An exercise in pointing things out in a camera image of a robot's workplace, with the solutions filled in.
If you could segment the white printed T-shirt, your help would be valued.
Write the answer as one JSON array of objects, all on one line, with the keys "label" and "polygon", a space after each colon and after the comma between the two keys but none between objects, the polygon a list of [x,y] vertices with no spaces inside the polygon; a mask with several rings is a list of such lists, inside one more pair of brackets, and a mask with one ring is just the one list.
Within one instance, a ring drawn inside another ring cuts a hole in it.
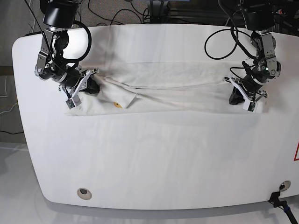
[{"label": "white printed T-shirt", "polygon": [[245,114],[243,105],[230,105],[231,63],[208,61],[114,63],[100,67],[96,95],[80,93],[81,104],[68,116],[123,113],[199,111]]}]

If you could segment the red triangle sticker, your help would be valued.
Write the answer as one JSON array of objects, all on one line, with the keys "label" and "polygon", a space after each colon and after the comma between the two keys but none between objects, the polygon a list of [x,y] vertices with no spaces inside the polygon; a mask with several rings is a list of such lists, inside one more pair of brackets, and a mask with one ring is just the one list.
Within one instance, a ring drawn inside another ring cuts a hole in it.
[{"label": "red triangle sticker", "polygon": [[295,156],[294,156],[293,161],[299,161],[299,143],[297,144],[296,152],[295,152]]}]

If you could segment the aluminium frame stand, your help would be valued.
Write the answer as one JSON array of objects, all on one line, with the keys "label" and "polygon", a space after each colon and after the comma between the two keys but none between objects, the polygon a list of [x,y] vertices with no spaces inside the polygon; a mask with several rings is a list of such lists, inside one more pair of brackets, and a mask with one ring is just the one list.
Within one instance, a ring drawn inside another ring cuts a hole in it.
[{"label": "aluminium frame stand", "polygon": [[165,22],[169,14],[170,0],[147,0],[150,23]]}]

